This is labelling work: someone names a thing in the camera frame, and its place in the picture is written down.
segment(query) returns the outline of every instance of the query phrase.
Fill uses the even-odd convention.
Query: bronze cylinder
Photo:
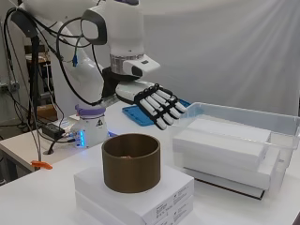
[[[121,193],[139,193],[160,180],[160,143],[143,134],[125,134],[102,144],[104,183]]]

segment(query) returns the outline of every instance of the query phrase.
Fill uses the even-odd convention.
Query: white curtain
[[[142,0],[145,79],[185,100],[297,115],[299,0]]]

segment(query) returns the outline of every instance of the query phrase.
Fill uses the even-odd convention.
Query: blue tray
[[[180,103],[183,104],[185,107],[190,106],[190,103],[184,100],[180,100]],[[142,127],[154,125],[153,121],[150,120],[149,117],[147,117],[138,106],[129,106],[123,108],[122,112]]]

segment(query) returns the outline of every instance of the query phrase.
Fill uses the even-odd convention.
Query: white foam block
[[[269,150],[258,171],[247,171],[234,166],[202,160],[188,154],[174,153],[175,165],[212,174],[241,184],[267,190],[270,188],[271,177],[276,171],[279,160],[279,150]]]
[[[257,171],[266,148],[259,142],[245,142],[222,135],[187,129],[172,139],[173,151],[215,160],[247,170]]]
[[[101,168],[76,174],[75,189],[125,224],[153,225],[194,193],[193,177],[170,167],[161,169],[160,182],[143,193],[123,194],[109,189],[104,184]]]
[[[96,218],[102,224],[126,225],[117,217],[108,213],[106,210],[87,199],[79,192],[76,191],[75,196],[77,206],[93,218]],[[192,195],[187,200],[174,207],[173,210],[170,210],[168,215],[155,225],[177,225],[193,210],[193,200],[194,196]]]
[[[223,123],[208,119],[196,119],[192,122],[188,128],[203,130],[206,132],[229,135],[241,139],[252,140],[260,143],[266,143],[269,141],[271,131],[267,129],[261,129],[256,127],[250,127],[245,125],[237,125],[230,123]]]

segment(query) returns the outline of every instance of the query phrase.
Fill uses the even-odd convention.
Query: blue led light
[[[83,131],[82,130],[80,131],[80,134],[81,134],[81,147],[84,147],[85,146],[85,141],[84,141],[84,136],[83,136]]]

